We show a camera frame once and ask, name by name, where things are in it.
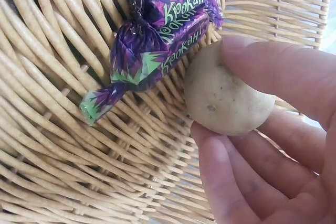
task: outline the potato skin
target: potato skin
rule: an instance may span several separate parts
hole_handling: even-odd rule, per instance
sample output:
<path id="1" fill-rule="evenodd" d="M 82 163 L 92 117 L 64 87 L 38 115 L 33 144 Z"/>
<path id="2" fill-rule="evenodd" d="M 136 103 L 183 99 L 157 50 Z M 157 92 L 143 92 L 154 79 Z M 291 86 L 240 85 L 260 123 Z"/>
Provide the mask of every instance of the potato skin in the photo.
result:
<path id="1" fill-rule="evenodd" d="M 199 124 L 228 136 L 245 135 L 262 125 L 275 104 L 222 63 L 220 41 L 203 48 L 188 67 L 184 94 L 188 113 Z"/>

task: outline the palm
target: palm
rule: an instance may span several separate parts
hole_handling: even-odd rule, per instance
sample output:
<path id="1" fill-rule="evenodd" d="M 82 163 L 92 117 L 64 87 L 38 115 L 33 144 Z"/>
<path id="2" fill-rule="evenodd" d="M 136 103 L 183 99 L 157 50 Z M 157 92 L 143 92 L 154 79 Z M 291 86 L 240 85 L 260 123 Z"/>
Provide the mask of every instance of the palm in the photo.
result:
<path id="1" fill-rule="evenodd" d="M 224 57 L 234 73 L 290 102 L 328 133 L 274 110 L 259 130 L 294 161 L 257 132 L 220 136 L 195 123 L 201 178 L 217 222 L 336 223 L 336 57 L 273 42 L 241 48 Z"/>

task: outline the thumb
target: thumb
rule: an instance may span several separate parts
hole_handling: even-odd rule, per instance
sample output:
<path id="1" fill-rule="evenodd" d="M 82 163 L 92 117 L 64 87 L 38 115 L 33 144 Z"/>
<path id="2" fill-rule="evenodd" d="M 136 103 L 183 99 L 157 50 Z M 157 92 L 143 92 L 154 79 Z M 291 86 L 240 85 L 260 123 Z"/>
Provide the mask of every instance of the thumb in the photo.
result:
<path id="1" fill-rule="evenodd" d="M 225 36 L 224 64 L 251 87 L 274 94 L 327 129 L 336 110 L 336 57 L 284 42 Z"/>

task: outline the woven wicker surface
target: woven wicker surface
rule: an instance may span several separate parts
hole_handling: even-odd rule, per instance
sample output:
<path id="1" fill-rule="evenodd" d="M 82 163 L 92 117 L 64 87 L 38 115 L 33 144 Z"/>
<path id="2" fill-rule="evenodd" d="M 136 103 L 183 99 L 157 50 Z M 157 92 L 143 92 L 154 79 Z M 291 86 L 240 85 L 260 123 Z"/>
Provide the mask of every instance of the woven wicker surface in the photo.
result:
<path id="1" fill-rule="evenodd" d="M 318 48 L 328 4 L 226 0 L 223 30 L 209 29 L 154 90 L 127 93 L 89 127 L 78 105 L 108 84 L 127 0 L 0 0 L 0 222 L 213 223 L 183 105 L 185 69 L 221 34 Z"/>

